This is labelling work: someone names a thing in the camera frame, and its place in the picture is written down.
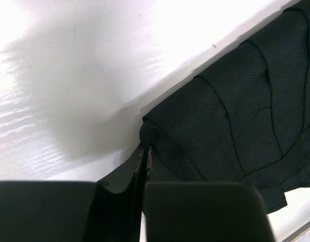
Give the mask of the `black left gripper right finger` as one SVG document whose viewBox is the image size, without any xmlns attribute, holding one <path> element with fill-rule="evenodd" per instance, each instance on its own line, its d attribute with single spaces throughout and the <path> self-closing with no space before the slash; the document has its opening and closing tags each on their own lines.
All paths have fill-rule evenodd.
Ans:
<svg viewBox="0 0 310 242">
<path fill-rule="evenodd" d="M 147 152 L 147 241 L 274 241 L 263 199 L 243 183 L 157 181 Z"/>
</svg>

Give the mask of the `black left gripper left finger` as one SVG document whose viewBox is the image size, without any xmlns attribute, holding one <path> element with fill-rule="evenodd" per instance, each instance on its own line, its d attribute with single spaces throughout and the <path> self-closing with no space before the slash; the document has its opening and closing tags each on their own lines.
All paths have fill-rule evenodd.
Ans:
<svg viewBox="0 0 310 242">
<path fill-rule="evenodd" d="M 0 181 L 0 241 L 138 241 L 145 152 L 96 182 Z"/>
</svg>

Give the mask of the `black pleated skirt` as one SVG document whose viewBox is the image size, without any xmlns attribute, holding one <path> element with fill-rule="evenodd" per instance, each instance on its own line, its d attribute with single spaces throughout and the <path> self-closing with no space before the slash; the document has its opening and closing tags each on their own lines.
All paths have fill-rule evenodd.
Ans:
<svg viewBox="0 0 310 242">
<path fill-rule="evenodd" d="M 300 1 L 143 118 L 150 180 L 243 182 L 268 212 L 310 187 L 310 1 Z"/>
</svg>

